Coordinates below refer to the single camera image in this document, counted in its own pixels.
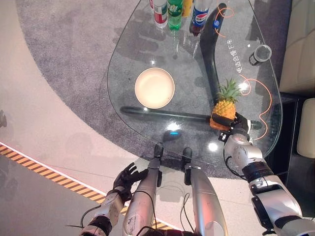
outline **pineapple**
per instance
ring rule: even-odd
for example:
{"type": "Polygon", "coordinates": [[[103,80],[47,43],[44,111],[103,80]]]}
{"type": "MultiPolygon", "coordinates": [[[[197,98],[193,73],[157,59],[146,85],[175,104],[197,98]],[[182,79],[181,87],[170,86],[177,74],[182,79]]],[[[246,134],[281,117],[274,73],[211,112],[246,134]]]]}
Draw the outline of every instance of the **pineapple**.
{"type": "MultiPolygon", "coordinates": [[[[235,118],[235,102],[236,98],[241,95],[239,88],[234,80],[226,80],[226,86],[220,86],[219,102],[215,105],[212,110],[212,114],[216,113],[219,116],[232,119],[235,118]]],[[[216,123],[210,118],[210,126],[218,130],[229,130],[229,127],[216,123]]]]}

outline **glass table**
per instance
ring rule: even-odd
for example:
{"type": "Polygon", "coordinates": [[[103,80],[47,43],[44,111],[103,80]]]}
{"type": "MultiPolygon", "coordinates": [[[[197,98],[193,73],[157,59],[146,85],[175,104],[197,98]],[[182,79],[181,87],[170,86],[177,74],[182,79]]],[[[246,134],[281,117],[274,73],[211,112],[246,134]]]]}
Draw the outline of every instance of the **glass table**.
{"type": "Polygon", "coordinates": [[[253,66],[249,57],[264,39],[248,0],[213,1],[204,32],[189,32],[191,17],[179,31],[155,26],[149,0],[141,0],[112,55],[107,75],[110,100],[119,117],[133,130],[166,150],[181,154],[185,147],[204,164],[225,167],[220,132],[209,126],[218,83],[233,78],[242,91],[236,110],[254,125],[250,137],[266,157],[275,146],[282,124],[282,104],[270,60],[253,66]],[[214,20],[220,26],[215,28],[214,20]],[[142,71],[159,67],[173,77],[175,93],[160,109],[143,107],[134,86],[142,71]]]}

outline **pepsi bottle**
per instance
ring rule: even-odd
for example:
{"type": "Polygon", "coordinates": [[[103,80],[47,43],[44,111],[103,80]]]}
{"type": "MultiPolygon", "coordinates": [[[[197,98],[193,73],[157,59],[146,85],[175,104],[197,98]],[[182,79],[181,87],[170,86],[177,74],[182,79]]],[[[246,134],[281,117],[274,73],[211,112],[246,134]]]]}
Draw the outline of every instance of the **pepsi bottle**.
{"type": "Polygon", "coordinates": [[[194,36],[198,36],[203,30],[211,3],[212,0],[194,0],[192,17],[189,26],[189,31],[194,36]]]}

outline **white bowl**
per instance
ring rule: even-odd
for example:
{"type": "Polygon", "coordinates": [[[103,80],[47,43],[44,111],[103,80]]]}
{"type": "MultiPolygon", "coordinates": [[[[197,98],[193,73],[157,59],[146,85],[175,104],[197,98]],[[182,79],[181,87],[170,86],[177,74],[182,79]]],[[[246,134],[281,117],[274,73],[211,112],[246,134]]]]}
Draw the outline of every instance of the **white bowl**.
{"type": "Polygon", "coordinates": [[[172,100],[175,84],[167,71],[150,68],[138,76],[134,91],[143,106],[157,109],[166,106],[172,100]]]}

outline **white floor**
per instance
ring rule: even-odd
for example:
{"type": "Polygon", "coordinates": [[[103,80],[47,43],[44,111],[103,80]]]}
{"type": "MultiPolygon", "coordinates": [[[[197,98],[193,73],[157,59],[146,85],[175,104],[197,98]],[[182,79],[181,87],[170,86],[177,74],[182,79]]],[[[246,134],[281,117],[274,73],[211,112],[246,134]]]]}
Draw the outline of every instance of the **white floor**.
{"type": "MultiPolygon", "coordinates": [[[[134,161],[147,161],[98,135],[54,93],[38,70],[21,31],[15,2],[0,1],[0,110],[7,127],[0,141],[88,185],[107,192],[117,173],[134,161]]],[[[162,168],[157,191],[157,218],[181,228],[183,195],[190,188],[184,174],[162,168]]],[[[210,178],[219,196],[230,236],[259,236],[264,231],[243,180],[210,178]]],[[[187,204],[193,221],[192,199],[187,204]]]]}

